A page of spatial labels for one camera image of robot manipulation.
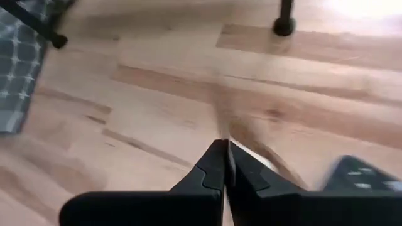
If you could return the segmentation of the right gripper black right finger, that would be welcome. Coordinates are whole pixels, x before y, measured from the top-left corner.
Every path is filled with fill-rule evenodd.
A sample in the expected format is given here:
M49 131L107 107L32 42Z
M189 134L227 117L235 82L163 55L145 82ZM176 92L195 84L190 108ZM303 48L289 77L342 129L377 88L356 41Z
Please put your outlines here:
M235 226L402 226L402 192L307 191L235 144L228 188Z

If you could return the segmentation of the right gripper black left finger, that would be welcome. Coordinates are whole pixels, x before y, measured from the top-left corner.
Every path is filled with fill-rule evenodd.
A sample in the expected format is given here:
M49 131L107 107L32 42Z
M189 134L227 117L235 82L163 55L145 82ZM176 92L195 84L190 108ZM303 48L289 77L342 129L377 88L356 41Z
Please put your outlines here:
M60 226L222 226L227 148L216 139L168 191L77 195L60 210Z

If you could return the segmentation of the green spice tin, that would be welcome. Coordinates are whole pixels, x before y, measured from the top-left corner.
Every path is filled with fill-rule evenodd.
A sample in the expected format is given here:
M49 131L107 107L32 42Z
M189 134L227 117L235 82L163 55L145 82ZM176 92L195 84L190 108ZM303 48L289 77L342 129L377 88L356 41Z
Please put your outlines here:
M364 190L402 192L402 180L360 158L343 155L334 164L323 191Z

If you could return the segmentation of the black metal shelf, wooden boards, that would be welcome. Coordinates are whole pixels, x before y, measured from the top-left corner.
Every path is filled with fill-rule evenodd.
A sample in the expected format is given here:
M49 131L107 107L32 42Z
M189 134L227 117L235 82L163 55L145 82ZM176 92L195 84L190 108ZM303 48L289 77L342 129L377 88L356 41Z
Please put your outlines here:
M40 21L37 17L22 8L17 1L20 0L0 0L0 8L19 19L23 24L29 26L44 39L50 41L57 48L63 48L68 38L58 34L50 25ZM273 32L277 36L290 36L295 29L295 20L292 17L294 0L281 0L280 16L273 24Z

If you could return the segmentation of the grey cloth with white grid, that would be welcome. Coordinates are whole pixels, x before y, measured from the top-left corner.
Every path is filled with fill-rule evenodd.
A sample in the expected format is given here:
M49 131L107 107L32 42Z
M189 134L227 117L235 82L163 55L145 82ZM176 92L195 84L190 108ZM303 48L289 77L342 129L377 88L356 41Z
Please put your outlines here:
M17 134L28 116L48 36L76 0L0 0L0 134Z

